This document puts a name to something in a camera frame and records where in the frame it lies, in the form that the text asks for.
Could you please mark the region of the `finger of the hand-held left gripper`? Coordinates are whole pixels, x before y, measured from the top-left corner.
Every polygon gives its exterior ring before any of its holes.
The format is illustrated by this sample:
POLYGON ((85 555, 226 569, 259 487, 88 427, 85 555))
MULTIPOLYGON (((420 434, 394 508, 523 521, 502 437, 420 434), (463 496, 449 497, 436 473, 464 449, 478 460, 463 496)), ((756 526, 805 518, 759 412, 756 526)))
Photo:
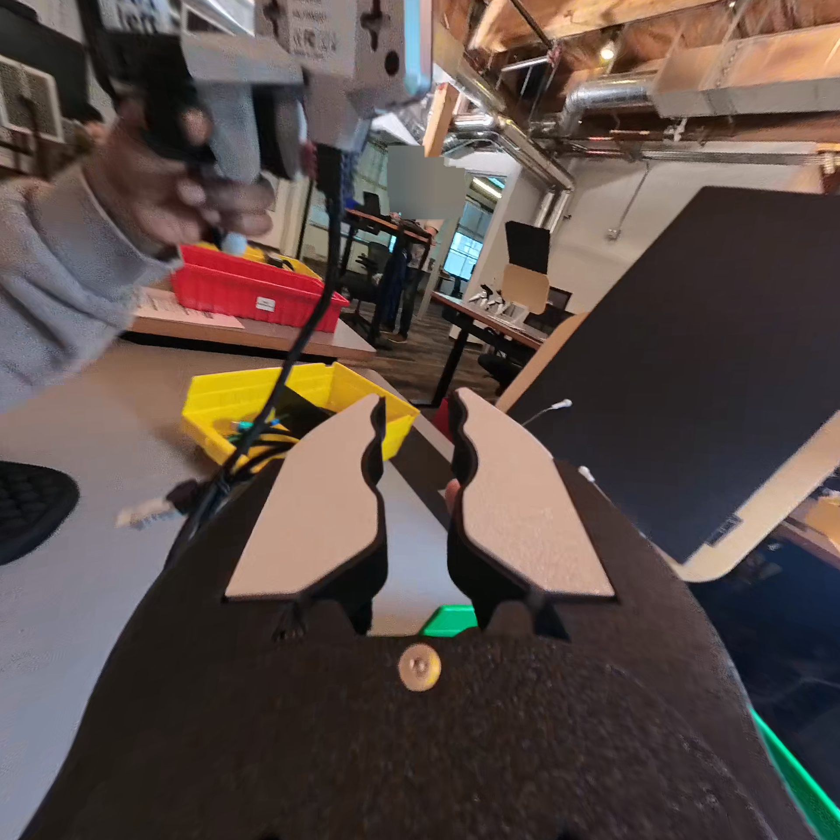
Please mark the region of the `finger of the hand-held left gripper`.
POLYGON ((184 33, 181 50, 195 81, 251 86, 303 83, 301 65, 271 38, 184 33))

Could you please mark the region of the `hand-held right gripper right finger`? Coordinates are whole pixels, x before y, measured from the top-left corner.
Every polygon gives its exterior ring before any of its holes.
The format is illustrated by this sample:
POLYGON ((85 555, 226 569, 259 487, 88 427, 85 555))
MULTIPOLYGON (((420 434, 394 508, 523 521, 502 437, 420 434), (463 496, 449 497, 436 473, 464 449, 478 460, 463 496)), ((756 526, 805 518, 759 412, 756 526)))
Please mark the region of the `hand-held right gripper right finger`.
POLYGON ((567 634, 567 606, 616 589, 550 451, 468 388, 449 406, 457 488, 447 569, 484 634, 567 634))

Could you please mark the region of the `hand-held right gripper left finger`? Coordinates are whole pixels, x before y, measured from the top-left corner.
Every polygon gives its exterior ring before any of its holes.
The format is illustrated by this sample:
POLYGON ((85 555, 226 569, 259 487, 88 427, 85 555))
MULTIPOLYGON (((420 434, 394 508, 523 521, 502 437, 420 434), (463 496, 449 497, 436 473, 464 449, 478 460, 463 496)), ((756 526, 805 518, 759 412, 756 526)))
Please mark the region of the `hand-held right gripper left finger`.
POLYGON ((225 606, 272 604, 280 632, 336 605, 352 631, 371 630, 388 572, 383 476, 385 399, 364 395, 266 468, 224 510, 238 547, 225 606))

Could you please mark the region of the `black adapter hub with cable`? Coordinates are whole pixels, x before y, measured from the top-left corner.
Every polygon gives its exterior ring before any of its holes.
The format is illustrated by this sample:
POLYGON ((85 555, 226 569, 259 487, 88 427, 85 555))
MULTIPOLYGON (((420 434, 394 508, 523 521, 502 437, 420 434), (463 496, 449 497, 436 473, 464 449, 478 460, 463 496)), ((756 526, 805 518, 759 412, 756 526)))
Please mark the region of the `black adapter hub with cable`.
MULTIPOLYGON (((328 291, 340 278, 343 211, 371 122, 416 102, 432 80, 429 2, 261 2, 255 37, 275 40, 304 70, 303 138, 317 150, 329 218, 328 291)), ((302 166, 299 161, 299 172, 302 166)))

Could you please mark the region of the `green plastic bin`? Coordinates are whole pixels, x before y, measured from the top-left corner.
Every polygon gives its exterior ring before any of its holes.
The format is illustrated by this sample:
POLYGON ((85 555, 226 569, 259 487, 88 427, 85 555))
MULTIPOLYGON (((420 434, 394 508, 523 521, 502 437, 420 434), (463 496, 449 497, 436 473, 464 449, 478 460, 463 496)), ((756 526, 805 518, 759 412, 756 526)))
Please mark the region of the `green plastic bin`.
MULTIPOLYGON (((441 605, 427 619, 419 633, 426 637, 454 637, 473 627, 477 627, 477 620, 472 606, 441 605)), ((755 710, 751 712, 777 774, 816 838, 838 839, 837 805, 758 713, 755 710)))

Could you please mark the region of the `yellow plastic bin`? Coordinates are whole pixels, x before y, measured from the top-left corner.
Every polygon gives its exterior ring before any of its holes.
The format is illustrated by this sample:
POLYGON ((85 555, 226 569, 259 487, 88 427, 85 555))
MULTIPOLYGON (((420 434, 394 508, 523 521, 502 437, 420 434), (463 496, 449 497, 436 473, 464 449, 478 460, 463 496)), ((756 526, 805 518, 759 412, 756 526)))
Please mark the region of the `yellow plastic bin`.
MULTIPOLYGON (((186 392, 182 429, 216 465, 235 450, 230 438, 240 422, 249 422, 266 403, 280 369, 198 375, 186 392)), ((419 410, 362 374, 339 364, 299 364, 287 382, 313 405, 338 413, 368 394, 385 399, 384 461, 399 451, 419 410)))
POLYGON ((303 262, 287 255, 268 249, 264 250, 255 245, 246 245, 243 255, 230 255, 209 243, 184 245, 181 247, 182 261, 185 264, 198 266, 203 270, 221 272, 234 277, 249 279, 265 279, 272 273, 285 270, 301 276, 321 277, 303 262))

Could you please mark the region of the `person's left forearm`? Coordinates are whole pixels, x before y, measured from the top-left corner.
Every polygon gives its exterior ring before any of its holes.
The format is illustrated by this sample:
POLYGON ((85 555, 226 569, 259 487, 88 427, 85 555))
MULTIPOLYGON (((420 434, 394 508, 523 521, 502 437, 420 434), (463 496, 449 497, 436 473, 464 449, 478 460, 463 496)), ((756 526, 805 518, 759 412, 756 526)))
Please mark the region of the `person's left forearm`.
POLYGON ((1 190, 1 409, 78 373, 129 327, 135 291, 178 264, 146 255, 93 195, 80 164, 1 190))

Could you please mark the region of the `person's left hand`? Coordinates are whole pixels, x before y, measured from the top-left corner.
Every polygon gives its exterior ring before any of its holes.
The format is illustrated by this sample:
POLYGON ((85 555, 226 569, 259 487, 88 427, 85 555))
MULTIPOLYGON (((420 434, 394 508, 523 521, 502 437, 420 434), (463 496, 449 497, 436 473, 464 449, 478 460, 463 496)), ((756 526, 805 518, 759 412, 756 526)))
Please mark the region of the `person's left hand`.
POLYGON ((203 239, 209 228, 253 238, 269 232, 270 185, 225 180, 160 157, 143 138, 144 103, 123 100, 106 139, 81 169, 91 193, 126 238, 162 259, 203 239))

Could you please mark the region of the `black bin divider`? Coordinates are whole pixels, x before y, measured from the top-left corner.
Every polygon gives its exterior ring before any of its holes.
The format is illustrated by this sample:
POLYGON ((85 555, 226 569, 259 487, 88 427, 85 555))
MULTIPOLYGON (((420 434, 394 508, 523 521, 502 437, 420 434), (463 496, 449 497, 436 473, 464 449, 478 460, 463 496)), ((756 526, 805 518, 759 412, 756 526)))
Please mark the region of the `black bin divider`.
POLYGON ((311 403, 304 396, 283 385, 269 420, 269 428, 282 430, 301 439, 334 416, 335 412, 311 403))

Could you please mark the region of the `black office chair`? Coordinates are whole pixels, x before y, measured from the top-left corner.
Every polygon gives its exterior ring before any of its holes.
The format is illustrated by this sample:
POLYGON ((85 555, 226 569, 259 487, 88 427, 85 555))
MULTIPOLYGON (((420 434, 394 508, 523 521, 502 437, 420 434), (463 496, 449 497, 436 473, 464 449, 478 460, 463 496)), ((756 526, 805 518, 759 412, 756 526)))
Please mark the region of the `black office chair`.
POLYGON ((482 337, 487 341, 478 355, 477 362, 496 382, 496 396, 501 396, 530 361, 534 350, 491 329, 484 330, 482 337))

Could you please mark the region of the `red plastic bin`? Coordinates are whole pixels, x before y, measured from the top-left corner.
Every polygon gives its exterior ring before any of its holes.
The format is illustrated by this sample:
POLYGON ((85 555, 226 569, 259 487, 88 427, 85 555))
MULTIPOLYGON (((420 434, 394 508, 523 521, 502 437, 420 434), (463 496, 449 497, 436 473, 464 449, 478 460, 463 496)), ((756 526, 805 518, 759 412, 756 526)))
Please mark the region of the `red plastic bin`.
POLYGON ((312 273, 213 248, 185 245, 181 258, 172 289, 185 308, 201 312, 300 328, 324 289, 312 273))

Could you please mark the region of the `brown desk black legs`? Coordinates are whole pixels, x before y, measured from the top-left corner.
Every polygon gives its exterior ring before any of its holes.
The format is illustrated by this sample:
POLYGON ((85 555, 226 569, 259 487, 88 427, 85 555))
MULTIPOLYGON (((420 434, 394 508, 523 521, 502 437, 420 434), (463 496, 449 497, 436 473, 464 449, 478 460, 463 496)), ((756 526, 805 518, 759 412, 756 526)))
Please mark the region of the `brown desk black legs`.
POLYGON ((548 339, 540 331, 504 322, 474 304, 436 291, 432 293, 431 298, 441 305, 444 320, 455 327, 458 334, 439 376, 432 399, 429 402, 415 402, 414 405, 417 408, 439 408, 447 396, 469 337, 476 338, 488 344, 493 350, 500 351, 511 350, 515 345, 536 351, 548 339))

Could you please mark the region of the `clear rack with devices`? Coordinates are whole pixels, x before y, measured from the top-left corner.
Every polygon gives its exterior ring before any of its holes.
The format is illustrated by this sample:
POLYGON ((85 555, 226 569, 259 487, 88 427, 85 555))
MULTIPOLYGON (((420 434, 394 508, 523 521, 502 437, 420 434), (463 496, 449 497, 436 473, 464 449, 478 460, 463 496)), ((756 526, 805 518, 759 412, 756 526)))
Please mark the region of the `clear rack with devices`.
POLYGON ((477 293, 468 299, 468 303, 486 312, 493 319, 509 324, 521 325, 529 314, 527 307, 505 299, 498 290, 487 284, 480 285, 477 293))

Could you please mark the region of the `tan rounded board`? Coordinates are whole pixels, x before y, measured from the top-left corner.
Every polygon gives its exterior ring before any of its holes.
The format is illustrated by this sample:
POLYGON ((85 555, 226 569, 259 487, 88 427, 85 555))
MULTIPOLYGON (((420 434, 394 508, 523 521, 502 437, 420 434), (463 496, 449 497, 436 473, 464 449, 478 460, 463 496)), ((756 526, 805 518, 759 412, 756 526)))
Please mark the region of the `tan rounded board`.
POLYGON ((499 288, 504 301, 541 314, 548 303, 550 281, 544 272, 538 272, 512 263, 505 265, 499 288))

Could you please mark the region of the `black mesh cushion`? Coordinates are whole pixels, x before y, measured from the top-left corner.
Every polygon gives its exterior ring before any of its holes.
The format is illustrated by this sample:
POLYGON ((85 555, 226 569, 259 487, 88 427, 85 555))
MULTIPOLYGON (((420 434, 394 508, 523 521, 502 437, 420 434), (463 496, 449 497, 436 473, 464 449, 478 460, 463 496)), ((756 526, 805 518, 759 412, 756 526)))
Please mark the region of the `black mesh cushion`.
POLYGON ((32 553, 76 509, 78 484, 40 465, 1 462, 1 565, 32 553))

